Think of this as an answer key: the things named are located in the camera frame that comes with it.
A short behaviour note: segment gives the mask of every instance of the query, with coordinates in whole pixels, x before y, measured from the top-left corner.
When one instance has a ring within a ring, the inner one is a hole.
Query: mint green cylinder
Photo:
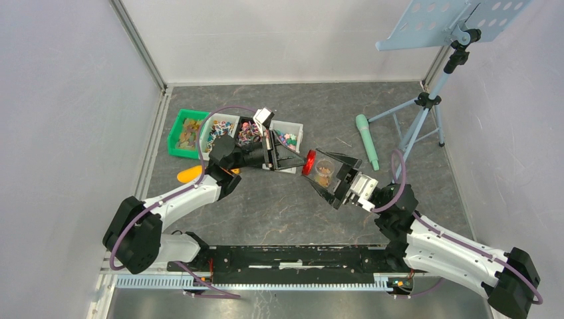
[[[368,120],[363,114],[356,116],[356,128],[358,128],[360,136],[362,137],[362,142],[364,143],[364,148],[366,149],[366,154],[368,155],[368,161],[372,164],[374,171],[379,170],[380,166],[378,165],[378,155],[376,154],[376,149],[374,148],[374,142],[372,142],[372,136],[370,136]]]

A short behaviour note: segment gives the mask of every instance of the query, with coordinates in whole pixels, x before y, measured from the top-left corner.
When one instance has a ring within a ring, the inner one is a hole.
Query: white backdrop
[[[0,8],[0,317],[81,319],[159,89],[108,1]]]
[[[422,80],[438,49],[378,52],[410,0],[123,0],[169,83]]]
[[[494,42],[470,46],[441,92],[446,149],[476,237],[527,251],[539,271],[545,304],[529,319],[564,310],[563,15],[560,0],[534,1]]]

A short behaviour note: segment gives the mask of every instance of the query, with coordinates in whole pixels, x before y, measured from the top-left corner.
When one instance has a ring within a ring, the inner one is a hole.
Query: green plastic basket
[[[184,120],[189,118],[191,120],[203,120],[208,116],[209,112],[202,112],[202,111],[194,111],[194,110],[180,110],[178,112],[178,116],[176,116],[176,120],[174,121],[174,125],[170,130],[167,138],[167,145],[168,145],[168,153],[173,156],[180,156],[181,158],[194,158],[198,159],[198,151],[194,150],[183,150],[180,148],[176,148],[176,144],[180,140],[180,133],[182,133],[182,124]]]

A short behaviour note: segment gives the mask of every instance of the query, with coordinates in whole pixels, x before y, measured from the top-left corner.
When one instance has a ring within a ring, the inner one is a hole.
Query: yellow object
[[[240,170],[238,168],[232,169],[231,171],[234,174],[238,174],[240,172]],[[189,182],[193,181],[194,179],[198,178],[198,176],[200,176],[200,174],[202,174],[202,166],[198,165],[198,166],[194,166],[194,167],[189,168],[189,169],[185,169],[184,171],[181,171],[176,176],[176,179],[178,179],[178,181],[180,183],[189,183]]]

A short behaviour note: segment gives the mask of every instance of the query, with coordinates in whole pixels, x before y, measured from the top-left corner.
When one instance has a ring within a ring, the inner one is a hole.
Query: robotic arm
[[[231,169],[263,164],[271,170],[303,166],[302,175],[335,209],[347,203],[367,211],[388,207],[374,221],[390,240],[384,255],[395,271],[422,270],[457,282],[487,298],[492,307],[511,318],[526,318],[531,304],[541,302],[536,292],[540,278],[526,252],[513,248],[507,253],[487,247],[437,225],[416,210],[418,201],[411,185],[391,183],[378,188],[377,180],[358,170],[359,159],[320,149],[310,151],[306,158],[300,156],[265,128],[272,116],[261,109],[253,117],[261,128],[260,142],[243,147],[230,136],[216,139],[205,175],[197,185],[193,181],[144,201],[125,199],[103,238],[104,246],[114,249],[122,236],[115,255],[132,274],[169,261],[191,262],[202,246],[198,238],[164,235],[162,231],[194,209],[229,195],[241,180]],[[335,164],[330,182],[312,173],[316,157]],[[150,212],[123,234],[128,224],[149,207]]]

